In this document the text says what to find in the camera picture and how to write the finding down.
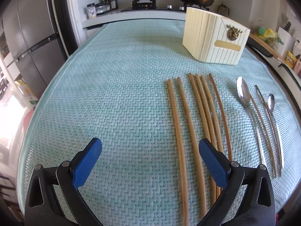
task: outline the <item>gas stove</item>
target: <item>gas stove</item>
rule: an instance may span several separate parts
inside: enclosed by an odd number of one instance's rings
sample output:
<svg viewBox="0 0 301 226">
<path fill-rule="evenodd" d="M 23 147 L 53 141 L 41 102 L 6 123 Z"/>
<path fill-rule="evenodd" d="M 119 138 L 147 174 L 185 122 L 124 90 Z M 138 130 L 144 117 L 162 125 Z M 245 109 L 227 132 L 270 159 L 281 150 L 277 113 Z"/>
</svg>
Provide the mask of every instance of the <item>gas stove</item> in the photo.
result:
<svg viewBox="0 0 301 226">
<path fill-rule="evenodd" d="M 174 11 L 174 12 L 186 12 L 187 7 L 195 7 L 198 9 L 206 10 L 209 11 L 208 7 L 199 7 L 196 5 L 191 5 L 191 4 L 183 4 L 183 6 L 179 5 L 157 5 L 156 0 L 153 1 L 148 1 L 148 2 L 138 2 L 138 1 L 133 1 L 132 2 L 132 7 L 125 8 L 121 10 L 121 12 L 124 11 L 136 11 L 136 10 L 165 10 L 165 11 Z"/>
</svg>

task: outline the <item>deer head emblem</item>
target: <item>deer head emblem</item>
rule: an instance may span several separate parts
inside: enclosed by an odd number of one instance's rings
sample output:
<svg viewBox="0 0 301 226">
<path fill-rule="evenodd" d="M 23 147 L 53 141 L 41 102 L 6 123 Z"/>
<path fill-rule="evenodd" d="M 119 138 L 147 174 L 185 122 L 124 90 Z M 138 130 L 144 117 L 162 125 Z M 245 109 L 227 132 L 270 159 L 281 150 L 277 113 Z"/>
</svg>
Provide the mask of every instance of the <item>deer head emblem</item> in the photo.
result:
<svg viewBox="0 0 301 226">
<path fill-rule="evenodd" d="M 230 25 L 227 25 L 227 28 L 229 28 L 227 31 L 227 38 L 229 40 L 236 40 L 238 38 L 239 34 L 242 33 L 241 30 L 238 30 L 234 26 L 231 27 Z"/>
</svg>

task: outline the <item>spoon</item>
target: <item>spoon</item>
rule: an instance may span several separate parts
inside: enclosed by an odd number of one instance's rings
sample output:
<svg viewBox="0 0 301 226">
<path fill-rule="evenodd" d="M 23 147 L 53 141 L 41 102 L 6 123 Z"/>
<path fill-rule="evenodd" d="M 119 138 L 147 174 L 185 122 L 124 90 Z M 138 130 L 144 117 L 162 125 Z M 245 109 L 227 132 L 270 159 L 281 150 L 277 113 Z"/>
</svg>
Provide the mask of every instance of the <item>spoon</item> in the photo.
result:
<svg viewBox="0 0 301 226">
<path fill-rule="evenodd" d="M 274 97 L 273 94 L 270 93 L 270 95 L 268 96 L 268 109 L 269 109 L 269 111 L 272 115 L 273 122 L 276 126 L 276 130 L 277 130 L 277 133 L 278 133 L 280 161 L 281 161 L 281 168 L 283 168 L 284 167 L 283 145 L 282 145 L 282 139 L 281 139 L 280 131 L 279 131 L 278 125 L 276 124 L 275 117 L 273 115 L 274 107 L 275 107 L 275 97 Z"/>
<path fill-rule="evenodd" d="M 243 80 L 243 78 L 241 76 L 239 78 L 237 78 L 236 87 L 237 87 L 237 94 L 239 96 L 240 102 L 249 111 L 250 116 L 252 118 L 253 124 L 255 126 L 256 135 L 257 135 L 261 163 L 266 166 L 265 157 L 264 157 L 264 153 L 263 153 L 263 148 L 262 148 L 262 143 L 261 143 L 261 139 L 260 139 L 260 135 L 259 135 L 258 126 L 256 124 L 256 121 L 255 121 L 255 118 L 254 118 L 254 114 L 253 114 L 253 112 L 252 112 L 252 110 L 250 108 L 250 92 L 249 92 L 249 89 L 248 89 L 248 85 L 246 84 L 246 82 Z"/>
</svg>

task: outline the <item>glass kettle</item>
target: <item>glass kettle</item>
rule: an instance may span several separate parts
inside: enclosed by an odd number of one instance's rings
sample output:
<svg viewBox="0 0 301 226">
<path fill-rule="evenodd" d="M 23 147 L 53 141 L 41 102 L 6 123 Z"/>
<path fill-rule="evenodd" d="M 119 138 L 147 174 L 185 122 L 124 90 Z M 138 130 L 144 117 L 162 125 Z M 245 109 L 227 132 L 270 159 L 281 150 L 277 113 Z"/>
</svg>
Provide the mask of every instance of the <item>glass kettle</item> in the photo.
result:
<svg viewBox="0 0 301 226">
<path fill-rule="evenodd" d="M 224 17 L 228 17 L 229 13 L 230 13 L 230 9 L 222 3 L 222 4 L 219 4 L 219 7 L 217 9 L 217 13 L 219 15 L 224 16 Z"/>
</svg>

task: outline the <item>metal screw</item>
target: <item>metal screw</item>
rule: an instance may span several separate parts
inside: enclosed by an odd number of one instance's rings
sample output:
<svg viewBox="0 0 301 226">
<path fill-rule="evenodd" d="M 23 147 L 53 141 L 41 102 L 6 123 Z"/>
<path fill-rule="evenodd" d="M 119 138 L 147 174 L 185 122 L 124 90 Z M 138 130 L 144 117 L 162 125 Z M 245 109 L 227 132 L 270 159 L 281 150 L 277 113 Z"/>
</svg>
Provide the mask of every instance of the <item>metal screw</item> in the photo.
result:
<svg viewBox="0 0 301 226">
<path fill-rule="evenodd" d="M 70 161 L 63 161 L 62 166 L 67 167 L 70 165 Z"/>
<path fill-rule="evenodd" d="M 41 169 L 41 164 L 37 164 L 36 166 L 35 166 L 35 170 L 40 170 Z"/>
<path fill-rule="evenodd" d="M 259 167 L 261 170 L 266 170 L 266 166 L 264 164 L 260 164 Z"/>
<path fill-rule="evenodd" d="M 231 161 L 232 167 L 238 167 L 239 163 L 237 161 Z"/>
</svg>

